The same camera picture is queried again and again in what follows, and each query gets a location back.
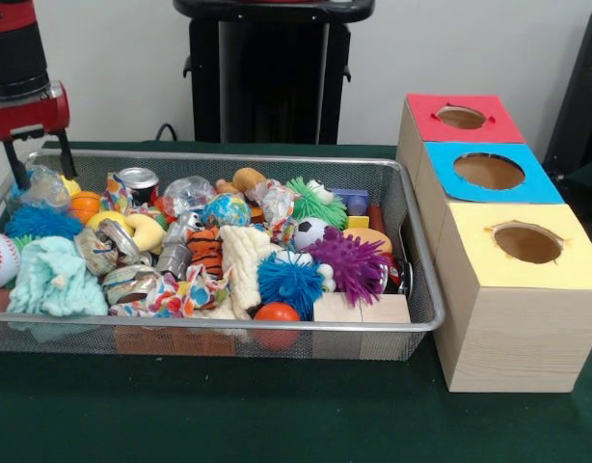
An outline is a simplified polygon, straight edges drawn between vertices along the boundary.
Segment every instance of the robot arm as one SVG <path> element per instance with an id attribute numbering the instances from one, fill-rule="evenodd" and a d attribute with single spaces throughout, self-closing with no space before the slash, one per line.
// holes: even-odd
<path id="1" fill-rule="evenodd" d="M 56 135 L 67 179 L 77 176 L 68 144 L 67 93 L 50 82 L 32 0 L 0 0 L 0 142 L 17 185 L 28 189 L 26 168 L 13 140 Z"/>

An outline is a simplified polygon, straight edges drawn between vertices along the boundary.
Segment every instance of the green tablecloth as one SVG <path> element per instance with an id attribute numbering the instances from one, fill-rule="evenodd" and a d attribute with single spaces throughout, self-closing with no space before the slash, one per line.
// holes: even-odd
<path id="1" fill-rule="evenodd" d="M 255 146 L 277 150 L 304 151 Z M 185 459 L 592 462 L 592 354 L 571 395 L 452 395 L 430 336 L 403 364 L 0 353 L 0 461 Z"/>

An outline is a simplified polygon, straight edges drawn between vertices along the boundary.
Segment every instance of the wire mesh basket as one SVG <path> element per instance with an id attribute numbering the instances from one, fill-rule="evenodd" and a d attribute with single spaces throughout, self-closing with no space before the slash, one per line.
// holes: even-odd
<path id="1" fill-rule="evenodd" d="M 0 351 L 404 361 L 424 335 L 444 320 L 444 303 L 412 184 L 403 167 L 394 161 L 100 150 L 75 150 L 73 154 L 80 173 L 78 182 L 84 190 L 92 191 L 105 188 L 107 173 L 126 167 L 152 169 L 163 187 L 181 177 L 215 179 L 253 167 L 282 182 L 302 176 L 321 179 L 334 188 L 367 190 L 371 203 L 382 208 L 396 256 L 412 263 L 408 301 L 412 322 L 55 318 L 0 313 Z M 58 170 L 59 152 L 42 150 L 31 155 L 28 162 Z M 11 184 L 9 177 L 0 187 L 0 231 L 9 220 L 4 201 Z"/>

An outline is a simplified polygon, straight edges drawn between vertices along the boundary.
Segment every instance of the circular hole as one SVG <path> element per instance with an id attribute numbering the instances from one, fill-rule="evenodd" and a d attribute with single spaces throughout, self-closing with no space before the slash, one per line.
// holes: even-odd
<path id="1" fill-rule="evenodd" d="M 469 183 L 490 190 L 509 190 L 525 180 L 525 173 L 519 164 L 486 152 L 472 152 L 454 161 L 457 175 Z"/>
<path id="2" fill-rule="evenodd" d="M 525 262 L 547 263 L 562 254 L 557 237 L 537 225 L 513 224 L 501 227 L 495 231 L 494 240 L 506 254 Z"/>
<path id="3" fill-rule="evenodd" d="M 476 130 L 487 121 L 481 112 L 463 106 L 445 106 L 437 116 L 446 125 L 463 130 Z"/>

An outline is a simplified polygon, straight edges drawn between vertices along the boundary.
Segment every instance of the orange ball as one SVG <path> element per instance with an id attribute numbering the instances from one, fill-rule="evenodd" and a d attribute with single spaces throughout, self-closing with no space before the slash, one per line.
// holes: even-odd
<path id="1" fill-rule="evenodd" d="M 271 302 L 257 311 L 256 321 L 300 321 L 298 313 L 283 302 Z M 300 331 L 296 330 L 253 330 L 254 339 L 262 347 L 272 351 L 289 349 L 296 343 Z"/>
<path id="2" fill-rule="evenodd" d="M 69 214 L 86 224 L 91 217 L 99 212 L 101 197 L 92 191 L 82 191 L 71 198 Z"/>

